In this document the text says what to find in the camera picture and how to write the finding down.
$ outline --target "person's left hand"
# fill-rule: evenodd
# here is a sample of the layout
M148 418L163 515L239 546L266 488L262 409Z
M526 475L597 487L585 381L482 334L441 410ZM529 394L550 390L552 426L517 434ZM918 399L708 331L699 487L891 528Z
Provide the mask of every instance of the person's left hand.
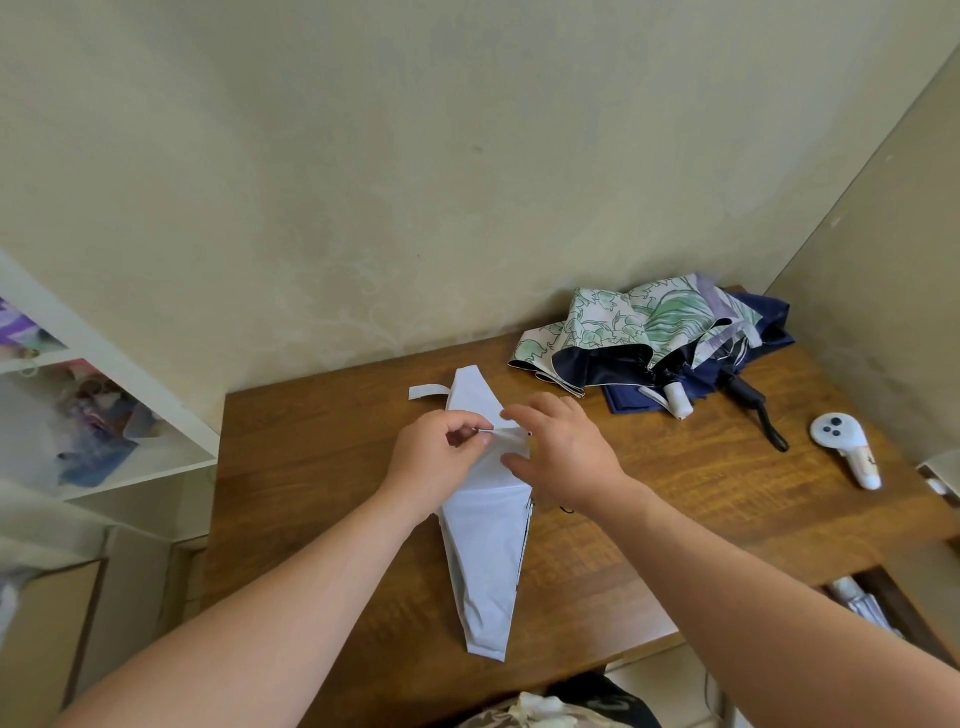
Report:
M492 442L493 429L473 412L428 412L404 427L379 493L411 507L417 523L446 503L467 477L473 463Z

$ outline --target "person's right hand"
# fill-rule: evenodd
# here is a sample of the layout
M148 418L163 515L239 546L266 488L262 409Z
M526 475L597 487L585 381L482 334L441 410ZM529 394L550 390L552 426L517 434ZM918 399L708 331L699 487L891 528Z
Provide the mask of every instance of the person's right hand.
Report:
M570 397L539 392L526 405L511 404L501 417L530 430L536 441L529 460L506 454L501 462L566 508L591 517L593 504L628 480L600 429Z

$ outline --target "brown tabletop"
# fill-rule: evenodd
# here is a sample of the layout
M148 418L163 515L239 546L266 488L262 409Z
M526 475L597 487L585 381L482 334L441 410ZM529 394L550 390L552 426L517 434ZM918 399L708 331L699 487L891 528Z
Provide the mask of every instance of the brown tabletop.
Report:
M500 401L556 386L506 366L517 335L407 356L230 395L206 572L209 605L323 533L369 496L396 433L477 364ZM835 453L815 446L817 416L856 409L799 346L751 365L791 450L727 398L665 413L614 416L603 394L583 400L627 473L729 541L808 584L876 566L884 550L945 539L947 506L875 427L865 424L883 488L855 487ZM606 663L675 631L649 590L592 523L539 509L516 600L507 662L468 655L435 518L400 550L350 635L304 725L422 725Z

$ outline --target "forearm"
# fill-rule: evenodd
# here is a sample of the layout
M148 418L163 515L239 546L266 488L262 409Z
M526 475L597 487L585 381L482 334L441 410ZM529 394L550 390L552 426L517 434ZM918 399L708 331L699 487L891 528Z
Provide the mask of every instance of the forearm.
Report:
M939 726L960 680L933 658L728 544L629 481L598 504L617 543L757 726Z
M295 726L417 518L378 494L131 660L65 728Z

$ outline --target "hand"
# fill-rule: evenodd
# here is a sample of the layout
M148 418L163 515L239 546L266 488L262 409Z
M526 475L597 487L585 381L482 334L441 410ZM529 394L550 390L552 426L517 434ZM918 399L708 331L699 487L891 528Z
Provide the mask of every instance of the hand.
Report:
M528 460L508 453L500 461L536 491L592 518L594 504L629 478L600 430L570 397L540 392L526 405L511 404L501 414L530 430Z
M493 425L460 410L428 412L407 425L396 438L379 493L411 507L417 523L424 521L460 487L492 442L493 436L479 429L493 429Z

